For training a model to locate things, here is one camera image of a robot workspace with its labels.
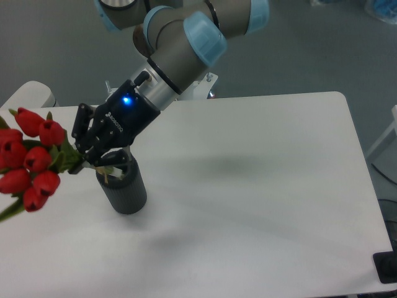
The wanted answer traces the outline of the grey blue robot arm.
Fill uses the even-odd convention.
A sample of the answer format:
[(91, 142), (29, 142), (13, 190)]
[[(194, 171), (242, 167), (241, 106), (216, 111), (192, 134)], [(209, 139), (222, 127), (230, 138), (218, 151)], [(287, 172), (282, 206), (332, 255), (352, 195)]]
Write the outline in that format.
[(97, 107), (81, 104), (72, 129), (78, 161), (68, 167), (119, 166), (123, 149), (226, 52), (227, 41), (264, 28), (267, 1), (96, 1), (110, 30), (134, 28), (146, 62)]

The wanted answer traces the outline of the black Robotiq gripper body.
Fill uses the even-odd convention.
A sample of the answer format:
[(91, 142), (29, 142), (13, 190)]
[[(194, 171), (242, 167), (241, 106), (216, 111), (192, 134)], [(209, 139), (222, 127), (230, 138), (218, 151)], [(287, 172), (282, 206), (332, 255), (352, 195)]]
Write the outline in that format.
[(88, 130), (89, 157), (101, 157), (111, 149), (130, 146), (160, 115), (159, 110), (137, 93), (137, 86), (126, 80), (96, 108), (92, 127)]

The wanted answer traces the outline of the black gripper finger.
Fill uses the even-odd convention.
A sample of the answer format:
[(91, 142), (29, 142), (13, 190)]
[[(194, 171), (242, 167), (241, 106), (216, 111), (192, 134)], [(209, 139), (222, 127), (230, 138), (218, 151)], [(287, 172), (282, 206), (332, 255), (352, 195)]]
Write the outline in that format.
[(103, 171), (106, 174), (124, 174), (127, 172), (127, 164), (132, 160), (131, 153), (126, 149), (114, 150), (106, 153), (98, 161), (89, 163), (81, 160), (73, 165), (69, 174), (78, 174), (83, 168)]
[(89, 130), (89, 124), (94, 118), (95, 107), (81, 103), (78, 106), (76, 117), (73, 124), (71, 136), (74, 138), (74, 146), (80, 149), (81, 141), (86, 136)]

